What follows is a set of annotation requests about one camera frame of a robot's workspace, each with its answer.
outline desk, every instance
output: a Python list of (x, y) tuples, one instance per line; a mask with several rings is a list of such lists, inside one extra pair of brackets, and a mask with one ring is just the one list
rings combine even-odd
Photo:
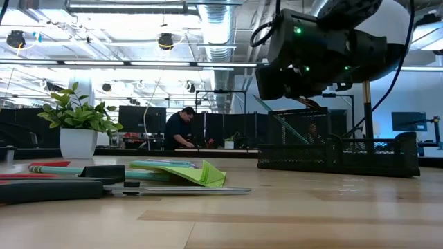
[(252, 153), (257, 154), (257, 149), (175, 149), (182, 152), (215, 152), (215, 153)]
[[(140, 156), (94, 156), (83, 165)], [(200, 158), (168, 158), (191, 160)], [(243, 196), (148, 196), (0, 207), (2, 248), (274, 249), (441, 248), (443, 169), (382, 178), (257, 169), (257, 160), (209, 158)], [(0, 164), (0, 174), (31, 160)]]

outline monitor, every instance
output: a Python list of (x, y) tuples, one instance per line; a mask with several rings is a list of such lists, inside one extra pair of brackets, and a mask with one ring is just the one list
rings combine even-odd
[[(144, 133), (143, 114), (146, 107), (119, 106), (118, 122), (123, 126), (120, 132)], [(145, 116), (146, 131), (148, 133), (165, 132), (166, 108), (149, 107)]]
[(428, 131), (426, 113), (392, 112), (393, 131)]

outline exposed pipe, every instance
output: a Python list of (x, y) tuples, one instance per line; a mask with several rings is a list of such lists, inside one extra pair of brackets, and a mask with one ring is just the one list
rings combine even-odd
[[(233, 38), (233, 11), (232, 6), (222, 5), (199, 5), (197, 6), (203, 24), (203, 39), (207, 44), (230, 44)], [(224, 47), (207, 47), (206, 57), (210, 62), (229, 62), (232, 58), (232, 50)], [(233, 77), (230, 71), (213, 71), (213, 90), (233, 89)], [(224, 96), (215, 96), (218, 111), (227, 111), (224, 104), (218, 104), (220, 100), (225, 101)]]

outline ceiling light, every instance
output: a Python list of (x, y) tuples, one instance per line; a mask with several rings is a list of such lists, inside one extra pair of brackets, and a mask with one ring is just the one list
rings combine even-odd
[[(177, 9), (183, 6), (178, 5), (154, 5), (154, 4), (71, 4), (70, 8), (158, 8), (158, 9)], [(195, 10), (194, 6), (188, 6), (189, 10)]]
[(197, 48), (237, 48), (237, 46), (224, 44), (197, 44)]
[(198, 62), (197, 66), (221, 66), (221, 67), (249, 67), (249, 68), (255, 68), (257, 67), (257, 63), (214, 63), (214, 62)]
[(57, 61), (35, 59), (0, 59), (0, 64), (57, 64)]
[(214, 70), (214, 71), (234, 71), (234, 68), (214, 68), (214, 67), (205, 67), (203, 70)]
[(189, 62), (131, 62), (133, 66), (189, 66)]
[(411, 72), (443, 72), (443, 67), (441, 66), (404, 66), (401, 68), (402, 71)]
[(100, 66), (122, 66), (123, 62), (114, 61), (64, 61), (67, 65), (100, 65)]

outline green notebook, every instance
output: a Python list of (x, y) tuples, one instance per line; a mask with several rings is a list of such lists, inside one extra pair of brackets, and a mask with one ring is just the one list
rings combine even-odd
[(203, 161), (202, 169), (154, 165), (147, 166), (145, 161), (134, 161), (130, 163), (129, 166), (133, 169), (161, 169), (205, 187), (221, 187), (226, 178), (226, 172), (219, 171), (205, 160)]

